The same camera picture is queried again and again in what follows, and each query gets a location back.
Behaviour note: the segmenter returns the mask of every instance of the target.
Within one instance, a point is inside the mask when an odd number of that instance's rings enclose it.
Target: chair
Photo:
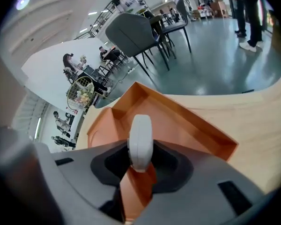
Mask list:
[[[147,76],[150,77],[136,56],[154,46],[157,46],[167,69],[170,70],[159,45],[159,36],[153,37],[150,21],[147,18],[129,13],[120,14],[106,28],[105,34],[127,57],[133,57]]]
[[[176,9],[184,17],[185,22],[178,22],[178,23],[175,23],[175,24],[170,25],[168,27],[165,27],[165,28],[163,28],[163,33],[170,40],[169,33],[180,30],[180,29],[183,29],[184,34],[186,36],[189,52],[192,53],[191,46],[190,46],[189,40],[188,40],[188,35],[187,35],[186,29],[185,29],[185,27],[188,25],[188,20],[187,20],[187,12],[186,12],[186,8],[185,8],[183,0],[178,1],[177,5],[176,5]]]

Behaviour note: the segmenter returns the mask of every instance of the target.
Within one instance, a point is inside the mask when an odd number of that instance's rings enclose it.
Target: white wall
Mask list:
[[[63,74],[62,58],[66,53],[73,53],[73,59],[79,61],[85,55],[87,64],[97,68],[100,64],[100,46],[104,47],[104,44],[95,37],[64,42],[33,54],[22,67],[28,77],[25,86],[48,103],[69,113],[66,109],[66,92],[71,84]]]
[[[62,146],[58,146],[57,144],[55,144],[55,142],[51,139],[52,136],[60,136],[67,139],[56,127],[55,118],[53,116],[54,111],[58,111],[59,116],[62,120],[66,119],[64,111],[52,105],[49,106],[43,117],[44,120],[42,121],[41,133],[39,135],[39,142],[46,144],[51,153],[60,152],[63,148]]]

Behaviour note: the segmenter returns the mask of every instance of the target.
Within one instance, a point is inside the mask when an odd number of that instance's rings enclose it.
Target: ceiling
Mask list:
[[[23,10],[12,7],[0,29],[0,49],[21,67],[34,53],[76,38],[90,28],[111,0],[30,0]],[[145,0],[153,8],[164,0]]]

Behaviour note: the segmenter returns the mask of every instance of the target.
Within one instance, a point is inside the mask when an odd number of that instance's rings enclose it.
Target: railing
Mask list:
[[[94,38],[102,26],[107,22],[107,20],[111,17],[113,13],[118,13],[118,9],[115,7],[115,4],[118,0],[112,0],[101,12],[101,14],[98,16],[94,24],[91,24],[91,29],[88,32],[85,32],[78,36],[76,39],[84,39],[84,38]]]

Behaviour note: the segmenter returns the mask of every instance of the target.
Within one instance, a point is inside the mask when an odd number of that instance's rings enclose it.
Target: wooden surface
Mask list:
[[[228,161],[268,193],[281,183],[281,79],[262,90],[237,95],[167,95],[195,111],[237,142]],[[113,107],[116,101],[109,104]],[[88,147],[87,132],[101,109],[90,107],[76,149]]]

